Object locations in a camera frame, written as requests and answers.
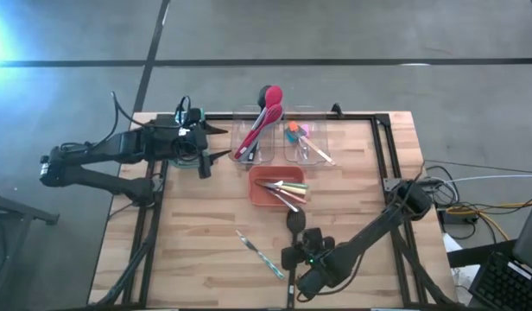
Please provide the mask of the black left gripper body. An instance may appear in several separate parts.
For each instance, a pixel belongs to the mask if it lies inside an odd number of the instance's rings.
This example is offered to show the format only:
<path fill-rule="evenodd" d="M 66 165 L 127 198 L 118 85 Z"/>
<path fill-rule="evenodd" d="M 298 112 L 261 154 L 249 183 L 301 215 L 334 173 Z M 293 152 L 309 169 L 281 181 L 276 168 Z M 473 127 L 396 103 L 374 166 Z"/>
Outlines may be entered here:
<path fill-rule="evenodd" d="M 154 131 L 153 158 L 156 161 L 171 160 L 178 158 L 186 147 L 181 143 L 196 143 L 199 150 L 199 166 L 197 167 L 199 178 L 205 179 L 211 176 L 211 163 L 207 160 L 208 141 L 203 129 L 203 121 L 200 126 L 192 128 L 188 133 L 181 134 L 181 126 L 174 124 L 174 114 L 159 114 L 154 122 L 157 130 Z"/>

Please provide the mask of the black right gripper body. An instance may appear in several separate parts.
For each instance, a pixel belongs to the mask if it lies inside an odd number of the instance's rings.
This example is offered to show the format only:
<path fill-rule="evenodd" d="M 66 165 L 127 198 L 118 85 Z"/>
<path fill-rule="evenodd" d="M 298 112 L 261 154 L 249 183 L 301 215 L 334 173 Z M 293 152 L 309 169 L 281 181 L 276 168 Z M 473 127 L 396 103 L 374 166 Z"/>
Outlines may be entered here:
<path fill-rule="evenodd" d="M 282 267 L 293 270 L 299 263 L 313 264 L 319 255 L 334 247 L 334 238 L 324 237 L 320 228 L 306 229 L 299 241 L 282 249 Z"/>

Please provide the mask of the black slotted spoon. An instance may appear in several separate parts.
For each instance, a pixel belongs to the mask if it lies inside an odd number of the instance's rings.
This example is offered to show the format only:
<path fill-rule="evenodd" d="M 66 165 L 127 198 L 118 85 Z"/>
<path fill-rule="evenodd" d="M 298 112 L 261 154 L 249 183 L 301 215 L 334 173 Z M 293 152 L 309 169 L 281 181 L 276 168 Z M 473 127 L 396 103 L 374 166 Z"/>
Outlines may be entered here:
<path fill-rule="evenodd" d="M 286 225 L 291 232 L 291 245 L 294 246 L 298 242 L 299 233 L 306 227 L 306 214 L 302 209 L 298 212 L 289 210 Z M 292 267 L 288 275 L 287 309 L 293 309 L 295 307 L 295 269 L 296 265 Z"/>

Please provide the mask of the teal patterned handle knife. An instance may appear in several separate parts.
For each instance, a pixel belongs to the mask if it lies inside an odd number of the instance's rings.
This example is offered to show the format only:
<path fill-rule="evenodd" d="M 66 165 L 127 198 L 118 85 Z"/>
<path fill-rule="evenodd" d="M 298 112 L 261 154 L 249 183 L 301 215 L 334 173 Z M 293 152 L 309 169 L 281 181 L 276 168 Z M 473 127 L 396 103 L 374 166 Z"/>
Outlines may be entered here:
<path fill-rule="evenodd" d="M 236 230 L 236 234 L 238 235 L 239 239 L 242 241 L 242 243 L 251 251 L 254 251 L 258 257 L 269 267 L 269 269 L 275 274 L 275 276 L 282 280 L 284 278 L 283 273 L 260 251 L 256 248 L 255 245 L 245 237 L 241 231 Z"/>

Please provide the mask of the black solid spoon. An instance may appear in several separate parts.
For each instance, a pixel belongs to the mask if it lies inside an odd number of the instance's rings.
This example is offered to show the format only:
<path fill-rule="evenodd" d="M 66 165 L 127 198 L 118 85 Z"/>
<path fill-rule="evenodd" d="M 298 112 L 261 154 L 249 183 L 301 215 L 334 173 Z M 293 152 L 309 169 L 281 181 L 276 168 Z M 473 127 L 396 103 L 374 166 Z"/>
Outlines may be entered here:
<path fill-rule="evenodd" d="M 265 95 L 266 95 L 266 91 L 268 91 L 269 88 L 270 88 L 270 85 L 264 86 L 260 90 L 260 92 L 258 94 L 257 104 L 260 107 L 260 114 L 259 114 L 258 118 L 256 119 L 255 123 L 252 125 L 252 127 L 251 127 L 252 130 L 256 130 L 257 127 L 263 121 L 264 115 L 266 113 Z M 252 164 L 254 163 L 258 145 L 259 145 L 259 143 L 256 142 L 256 144 L 250 149 L 249 154 L 247 155 L 246 160 L 244 161 L 244 163 L 246 164 L 246 168 L 250 168 L 252 166 Z"/>

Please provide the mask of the red slotted spoon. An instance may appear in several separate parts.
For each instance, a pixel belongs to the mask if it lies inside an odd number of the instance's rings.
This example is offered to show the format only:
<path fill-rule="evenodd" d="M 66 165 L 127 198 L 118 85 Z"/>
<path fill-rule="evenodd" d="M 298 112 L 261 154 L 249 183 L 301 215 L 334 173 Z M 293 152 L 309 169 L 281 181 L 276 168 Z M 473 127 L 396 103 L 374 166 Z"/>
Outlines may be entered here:
<path fill-rule="evenodd" d="M 251 130 L 244 141 L 241 143 L 237 151 L 235 152 L 234 157 L 238 160 L 243 157 L 248 151 L 250 151 L 261 133 L 264 130 L 271 128 L 275 125 L 279 119 L 282 117 L 283 108 L 281 105 L 274 105 L 269 109 L 265 110 L 262 122 L 254 129 Z"/>

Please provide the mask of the grey spatula wooden handle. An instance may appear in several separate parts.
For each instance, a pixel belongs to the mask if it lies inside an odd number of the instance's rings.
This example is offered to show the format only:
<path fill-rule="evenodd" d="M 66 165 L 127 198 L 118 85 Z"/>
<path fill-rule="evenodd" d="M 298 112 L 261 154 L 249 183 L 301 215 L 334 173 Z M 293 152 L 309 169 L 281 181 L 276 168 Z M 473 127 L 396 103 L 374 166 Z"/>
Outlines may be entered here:
<path fill-rule="evenodd" d="M 316 144 L 314 144 L 312 141 L 310 141 L 305 134 L 301 134 L 300 132 L 295 132 L 295 136 L 297 137 L 297 141 L 300 146 L 300 154 L 301 157 L 304 160 L 309 159 L 309 151 L 313 150 L 316 152 L 320 157 L 322 157 L 326 162 L 328 162 L 331 165 L 335 165 L 336 162 L 322 149 L 320 149 Z"/>

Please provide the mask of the clear plastic bin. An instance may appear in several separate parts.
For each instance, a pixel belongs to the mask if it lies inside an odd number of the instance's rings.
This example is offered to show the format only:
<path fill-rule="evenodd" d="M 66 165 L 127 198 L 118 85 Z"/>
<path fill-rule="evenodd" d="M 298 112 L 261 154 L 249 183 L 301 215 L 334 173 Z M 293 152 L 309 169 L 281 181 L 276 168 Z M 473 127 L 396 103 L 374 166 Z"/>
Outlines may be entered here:
<path fill-rule="evenodd" d="M 256 148 L 253 150 L 253 159 L 249 158 L 236 159 L 234 152 L 238 149 L 244 141 L 247 134 L 250 132 L 255 123 L 261 108 L 258 105 L 239 105 L 232 113 L 232 127 L 231 127 L 231 153 L 230 159 L 240 168 L 250 168 L 253 165 L 265 165 L 272 162 L 275 157 L 276 144 L 276 126 L 273 125 L 262 134 L 257 142 Z"/>
<path fill-rule="evenodd" d="M 285 136 L 286 131 L 293 132 L 288 128 L 288 124 L 290 122 L 296 122 L 298 124 L 299 129 L 296 132 L 300 132 L 301 134 L 304 134 L 301 128 L 301 125 L 307 124 L 309 126 L 309 136 L 307 136 L 307 138 L 331 157 L 330 151 L 328 148 L 325 115 L 319 115 L 319 116 L 314 116 L 312 114 L 288 115 L 283 124 L 283 153 L 287 161 L 292 162 L 297 165 L 301 165 L 301 166 L 316 166 L 320 164 L 329 164 L 313 150 L 309 151 L 308 160 L 304 160 L 301 157 L 299 143 L 298 142 L 289 143 Z"/>

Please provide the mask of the orange plastic bin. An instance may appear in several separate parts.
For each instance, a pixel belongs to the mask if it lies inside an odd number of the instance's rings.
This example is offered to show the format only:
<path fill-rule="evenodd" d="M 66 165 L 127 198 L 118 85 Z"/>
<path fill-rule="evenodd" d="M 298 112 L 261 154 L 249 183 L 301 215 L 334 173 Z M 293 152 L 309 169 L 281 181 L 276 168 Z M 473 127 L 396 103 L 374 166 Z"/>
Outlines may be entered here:
<path fill-rule="evenodd" d="M 303 183 L 304 172 L 296 166 L 257 166 L 249 171 L 248 198 L 255 206 L 283 206 L 283 203 L 267 191 L 259 181 L 276 183 Z"/>

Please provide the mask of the black power box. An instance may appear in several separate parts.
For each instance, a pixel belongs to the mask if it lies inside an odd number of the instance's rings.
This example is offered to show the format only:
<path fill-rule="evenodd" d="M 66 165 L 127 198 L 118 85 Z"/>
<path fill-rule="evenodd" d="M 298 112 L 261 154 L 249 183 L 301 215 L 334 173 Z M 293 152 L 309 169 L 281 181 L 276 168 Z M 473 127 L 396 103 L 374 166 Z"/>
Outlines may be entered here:
<path fill-rule="evenodd" d="M 447 210 L 438 211 L 442 225 L 467 225 L 475 224 L 478 216 L 475 213 L 449 213 Z"/>

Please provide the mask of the white paper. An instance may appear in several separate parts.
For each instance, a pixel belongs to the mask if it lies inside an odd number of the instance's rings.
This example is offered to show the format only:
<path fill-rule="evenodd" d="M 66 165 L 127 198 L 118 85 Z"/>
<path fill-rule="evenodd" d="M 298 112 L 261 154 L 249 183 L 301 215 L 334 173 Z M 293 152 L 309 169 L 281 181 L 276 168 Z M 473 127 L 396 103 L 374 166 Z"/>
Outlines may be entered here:
<path fill-rule="evenodd" d="M 451 251 L 463 250 L 463 248 L 457 243 L 457 241 L 451 238 L 450 235 L 447 233 L 443 234 L 443 242 L 447 253 L 450 253 Z M 479 264 L 451 268 L 458 300 L 460 303 L 466 306 L 468 306 L 472 300 L 472 294 L 469 293 L 468 289 L 471 287 L 479 269 Z"/>

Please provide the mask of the black metal stand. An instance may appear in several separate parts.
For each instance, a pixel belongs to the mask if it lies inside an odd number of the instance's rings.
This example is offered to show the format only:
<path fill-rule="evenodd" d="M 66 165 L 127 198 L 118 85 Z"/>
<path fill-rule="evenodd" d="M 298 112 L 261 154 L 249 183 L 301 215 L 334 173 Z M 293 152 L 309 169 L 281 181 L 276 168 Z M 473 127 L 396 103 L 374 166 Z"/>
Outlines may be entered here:
<path fill-rule="evenodd" d="M 56 225 L 59 216 L 0 195 L 0 306 L 8 295 L 13 270 L 32 221 L 38 219 Z"/>

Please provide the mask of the black laptop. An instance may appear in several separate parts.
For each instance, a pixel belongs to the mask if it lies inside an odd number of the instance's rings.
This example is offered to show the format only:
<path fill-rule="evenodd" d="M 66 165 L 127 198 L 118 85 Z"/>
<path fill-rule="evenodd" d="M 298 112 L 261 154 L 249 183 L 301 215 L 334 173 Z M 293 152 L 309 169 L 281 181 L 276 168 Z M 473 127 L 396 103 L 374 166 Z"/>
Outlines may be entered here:
<path fill-rule="evenodd" d="M 511 249 L 490 253 L 469 292 L 490 311 L 532 311 L 532 207 Z"/>

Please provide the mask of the black table frame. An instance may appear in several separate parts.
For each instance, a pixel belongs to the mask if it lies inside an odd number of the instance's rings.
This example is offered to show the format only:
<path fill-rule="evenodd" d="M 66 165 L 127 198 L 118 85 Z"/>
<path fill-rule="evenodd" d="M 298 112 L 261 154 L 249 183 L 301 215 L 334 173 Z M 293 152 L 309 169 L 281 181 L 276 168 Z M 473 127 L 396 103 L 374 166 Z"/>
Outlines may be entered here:
<path fill-rule="evenodd" d="M 383 179 L 415 176 L 422 155 L 407 111 L 323 118 L 334 164 L 304 168 L 307 224 L 347 240 L 383 210 Z M 291 240 L 287 213 L 250 202 L 244 167 L 223 157 L 207 179 L 147 163 L 124 165 L 120 174 L 164 175 L 164 192 L 159 207 L 145 211 L 113 200 L 86 311 L 286 307 L 288 279 L 258 252 L 279 261 Z"/>

